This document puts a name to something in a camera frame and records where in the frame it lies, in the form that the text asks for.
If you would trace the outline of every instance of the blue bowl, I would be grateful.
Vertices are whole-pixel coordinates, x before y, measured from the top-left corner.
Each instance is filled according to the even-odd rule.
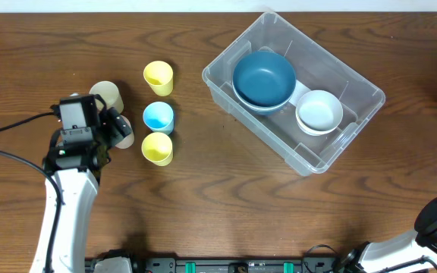
[[[257,114],[270,115],[293,96],[296,73],[285,57],[261,51],[239,61],[232,82],[242,103]]]

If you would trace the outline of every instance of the clear plastic container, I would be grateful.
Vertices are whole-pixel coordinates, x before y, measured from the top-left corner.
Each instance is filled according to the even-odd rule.
[[[286,106],[269,116],[256,115],[234,95],[232,73],[244,56],[268,50],[286,57],[297,75],[297,88]],[[385,94],[276,13],[259,17],[203,70],[215,103],[233,115],[303,176],[321,174],[363,129],[385,102]],[[326,90],[344,110],[331,133],[310,136],[296,121],[300,93]]]

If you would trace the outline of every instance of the white bowl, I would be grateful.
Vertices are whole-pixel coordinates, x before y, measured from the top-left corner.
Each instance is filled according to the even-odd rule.
[[[329,92],[309,91],[297,102],[297,123],[303,132],[311,136],[332,132],[342,118],[343,107],[337,97]]]

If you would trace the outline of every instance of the green tape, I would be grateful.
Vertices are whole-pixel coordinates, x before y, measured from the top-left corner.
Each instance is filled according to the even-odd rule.
[[[187,262],[185,264],[185,273],[195,273],[195,263]]]
[[[285,273],[294,273],[294,264],[292,262],[285,262]]]

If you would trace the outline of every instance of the bowl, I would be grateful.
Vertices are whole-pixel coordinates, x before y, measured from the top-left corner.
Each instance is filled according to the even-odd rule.
[[[285,57],[254,52],[237,63],[232,77],[236,97],[260,115],[270,115],[288,103],[296,86],[296,73]]]
[[[341,102],[327,91],[309,91],[297,102],[297,123],[303,132],[311,136],[332,132],[338,127],[342,118]]]

